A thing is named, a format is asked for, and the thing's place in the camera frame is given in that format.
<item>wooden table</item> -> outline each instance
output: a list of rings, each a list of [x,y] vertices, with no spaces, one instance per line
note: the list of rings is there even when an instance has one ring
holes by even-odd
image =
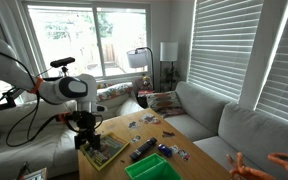
[[[161,123],[145,124],[144,122],[140,122],[140,118],[146,113],[153,114],[155,117],[161,120]],[[133,121],[135,121],[138,125],[137,128],[129,128],[129,124]],[[143,155],[143,158],[151,155],[152,153],[161,155],[169,162],[169,164],[182,177],[182,179],[225,180],[230,178],[228,171],[226,171],[222,166],[210,158],[206,153],[204,153],[151,109],[145,109],[133,114],[105,120],[97,129],[97,132],[101,134],[106,134],[111,131],[125,140],[131,140],[137,135],[140,135],[141,139],[136,143],[130,143],[126,149],[124,149],[101,171],[97,171],[87,161],[83,153],[78,151],[79,176],[81,180],[129,179],[124,171],[127,166],[134,163],[129,155],[151,137],[155,137],[157,139],[157,143],[154,148],[150,149]],[[175,136],[164,138],[162,137],[163,131],[173,132]],[[172,157],[167,158],[158,151],[157,147],[159,144],[164,144],[168,147],[176,145],[179,147],[179,149],[186,150],[191,155],[191,158],[189,161],[184,161],[178,154],[173,154]]]

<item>box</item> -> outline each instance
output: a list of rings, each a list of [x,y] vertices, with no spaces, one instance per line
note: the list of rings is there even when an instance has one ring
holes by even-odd
[[[157,154],[152,154],[125,168],[132,180],[181,180],[181,176],[169,163]]]

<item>remote control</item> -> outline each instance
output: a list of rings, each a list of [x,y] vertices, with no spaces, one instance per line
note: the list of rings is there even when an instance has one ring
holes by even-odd
[[[148,150],[150,147],[154,146],[154,144],[157,142],[155,138],[151,138],[147,140],[141,147],[136,149],[132,154],[130,154],[130,157],[136,161],[141,154],[143,154],[146,150]]]

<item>floor lamp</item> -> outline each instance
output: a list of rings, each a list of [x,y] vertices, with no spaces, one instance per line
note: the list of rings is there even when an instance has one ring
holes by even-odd
[[[127,52],[128,62],[131,68],[140,68],[149,65],[151,61],[151,72],[152,72],[152,85],[154,88],[154,68],[153,68],[153,53],[152,50],[148,47],[136,48],[135,50]]]
[[[173,85],[173,76],[174,76],[174,66],[173,62],[177,61],[177,52],[178,52],[178,43],[177,42],[161,42],[161,56],[160,61],[171,62],[171,82],[170,82],[170,91],[172,90]]]

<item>lamp shade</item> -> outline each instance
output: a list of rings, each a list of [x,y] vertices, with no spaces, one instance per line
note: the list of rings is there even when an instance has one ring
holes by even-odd
[[[161,61],[177,61],[177,52],[177,42],[161,42]]]
[[[127,52],[128,63],[131,68],[140,68],[148,65],[149,55],[147,50],[132,50]]]

